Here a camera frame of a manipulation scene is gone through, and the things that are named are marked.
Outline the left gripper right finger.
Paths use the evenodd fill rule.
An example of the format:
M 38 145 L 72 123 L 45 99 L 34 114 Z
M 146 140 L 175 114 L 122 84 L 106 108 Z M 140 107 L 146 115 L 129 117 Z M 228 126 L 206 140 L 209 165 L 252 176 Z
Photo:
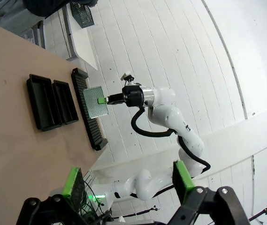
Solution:
M 200 214 L 209 215 L 214 225 L 250 225 L 233 188 L 195 186 L 183 161 L 173 163 L 172 182 L 181 206 L 168 225 L 194 225 Z

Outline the black ESD tray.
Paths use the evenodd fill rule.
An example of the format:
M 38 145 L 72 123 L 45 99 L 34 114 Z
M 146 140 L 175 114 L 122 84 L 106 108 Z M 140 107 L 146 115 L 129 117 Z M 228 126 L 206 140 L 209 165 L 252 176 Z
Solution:
M 51 79 L 30 74 L 26 85 L 37 129 L 45 132 L 61 127 Z
M 79 120 L 69 84 L 58 80 L 53 81 L 53 91 L 61 120 L 68 125 Z

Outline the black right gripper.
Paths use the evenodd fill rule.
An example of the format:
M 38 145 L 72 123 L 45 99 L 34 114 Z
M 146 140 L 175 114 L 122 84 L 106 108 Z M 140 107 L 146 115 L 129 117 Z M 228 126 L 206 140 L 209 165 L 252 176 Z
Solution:
M 127 107 L 140 107 L 144 105 L 144 94 L 139 85 L 127 85 L 122 92 L 108 97 L 99 97 L 98 104 L 117 105 L 125 103 Z

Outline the grey plastic mesh basket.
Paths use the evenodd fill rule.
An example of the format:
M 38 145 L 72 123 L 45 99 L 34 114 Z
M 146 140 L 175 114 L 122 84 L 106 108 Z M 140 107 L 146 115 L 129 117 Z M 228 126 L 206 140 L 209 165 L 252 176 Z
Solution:
M 81 28 L 86 28 L 94 25 L 91 10 L 87 5 L 71 2 L 70 9 L 73 18 Z

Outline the black slotted board rack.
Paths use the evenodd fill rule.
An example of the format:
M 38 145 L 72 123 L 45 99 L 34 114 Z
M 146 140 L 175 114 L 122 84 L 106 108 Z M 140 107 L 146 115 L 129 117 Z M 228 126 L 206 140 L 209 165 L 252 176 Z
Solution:
M 108 144 L 108 141 L 102 135 L 98 120 L 91 119 L 88 115 L 83 94 L 83 91 L 88 89 L 88 74 L 79 68 L 74 68 L 71 73 L 71 79 L 91 147 L 96 151 L 100 151 Z

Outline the green circuit board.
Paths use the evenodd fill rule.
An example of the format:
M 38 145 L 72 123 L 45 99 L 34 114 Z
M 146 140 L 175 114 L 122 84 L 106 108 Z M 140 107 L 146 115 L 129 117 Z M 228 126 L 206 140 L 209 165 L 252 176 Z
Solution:
M 83 96 L 87 107 L 88 116 L 90 119 L 95 119 L 108 115 L 106 104 L 98 104 L 97 99 L 104 97 L 101 86 L 88 88 L 83 90 Z

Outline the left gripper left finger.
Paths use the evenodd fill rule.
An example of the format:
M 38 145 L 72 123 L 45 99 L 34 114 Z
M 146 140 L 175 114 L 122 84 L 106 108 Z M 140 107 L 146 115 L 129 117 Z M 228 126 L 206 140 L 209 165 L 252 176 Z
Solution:
M 44 201 L 34 197 L 24 201 L 16 225 L 86 225 L 79 214 L 84 192 L 81 169 L 73 167 L 60 194 Z

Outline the white side table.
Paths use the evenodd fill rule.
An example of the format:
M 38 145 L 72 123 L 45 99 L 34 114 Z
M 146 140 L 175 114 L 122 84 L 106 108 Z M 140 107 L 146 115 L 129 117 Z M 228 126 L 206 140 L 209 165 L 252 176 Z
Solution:
M 69 44 L 70 57 L 68 61 L 77 64 L 84 62 L 98 70 L 87 29 L 81 28 L 77 23 L 69 4 L 62 8 L 62 13 Z

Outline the base box with green light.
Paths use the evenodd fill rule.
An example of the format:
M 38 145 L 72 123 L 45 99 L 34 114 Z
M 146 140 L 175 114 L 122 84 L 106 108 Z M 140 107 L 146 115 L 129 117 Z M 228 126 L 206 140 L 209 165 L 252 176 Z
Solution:
M 94 195 L 92 192 L 87 192 L 87 199 L 94 204 L 102 204 L 106 199 L 105 195 Z

